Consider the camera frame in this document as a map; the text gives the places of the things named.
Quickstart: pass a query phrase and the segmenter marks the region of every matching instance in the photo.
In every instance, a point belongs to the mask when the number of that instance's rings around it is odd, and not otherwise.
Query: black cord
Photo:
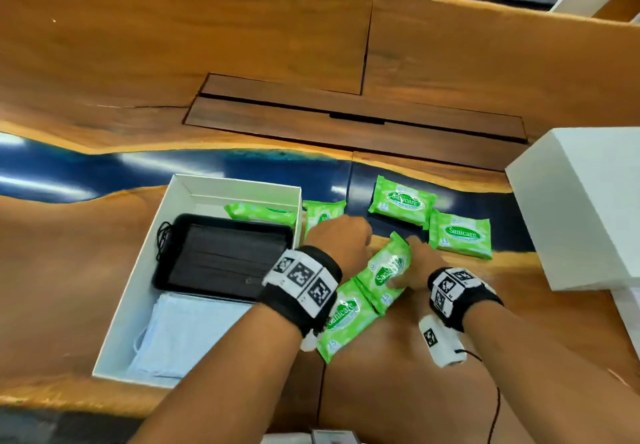
[[[467,353],[468,355],[473,356],[475,359],[482,363],[482,358],[480,358],[477,354],[472,353],[468,350],[456,350],[456,353]],[[500,404],[502,403],[502,398],[500,396],[500,389],[496,386],[495,389],[498,391],[498,404],[495,407],[495,415],[493,416],[493,422],[491,423],[491,429],[489,429],[489,438],[486,440],[487,444],[491,444],[491,439],[493,438],[493,431],[495,430],[495,424],[498,422],[498,416],[500,415]]]
[[[163,221],[156,232],[156,245],[158,247],[158,253],[156,254],[156,261],[160,262],[160,257],[162,256],[162,252],[164,250],[164,246],[166,245],[167,240],[169,240],[169,236],[171,235],[171,229],[173,225],[169,223],[169,221]]]

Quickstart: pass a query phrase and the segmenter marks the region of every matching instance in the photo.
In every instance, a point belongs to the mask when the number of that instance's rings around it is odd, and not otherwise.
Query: person
[[[347,281],[366,266],[370,240],[364,218],[343,215],[309,230],[305,246],[328,256],[325,263],[335,262]],[[417,237],[408,243],[412,264],[393,283],[424,290],[446,264]],[[535,442],[640,442],[640,397],[631,389],[518,318],[498,298],[474,298],[461,329]],[[158,405],[131,444],[260,442],[303,339],[300,326],[269,304],[247,311]],[[321,316],[327,319],[328,312]]]

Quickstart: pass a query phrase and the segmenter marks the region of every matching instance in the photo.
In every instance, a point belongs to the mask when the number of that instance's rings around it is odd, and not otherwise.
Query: green packaging
[[[325,220],[331,220],[344,214],[346,201],[337,203],[322,203],[320,201],[303,201],[302,206],[307,210],[307,228],[305,237],[310,229]]]
[[[369,213],[384,214],[429,229],[429,215],[438,197],[378,176]]]
[[[491,260],[491,222],[431,212],[429,245],[434,249]]]
[[[381,315],[404,289],[387,287],[388,279],[404,274],[411,264],[411,248],[395,231],[391,241],[369,260],[367,268],[355,278],[362,293]]]
[[[247,203],[231,203],[225,206],[225,211],[232,220],[242,221],[270,221],[290,227],[296,226],[298,215],[295,211],[285,209],[267,208]]]
[[[355,279],[338,287],[336,308],[317,348],[329,363],[336,352],[362,333],[379,316],[367,302]]]

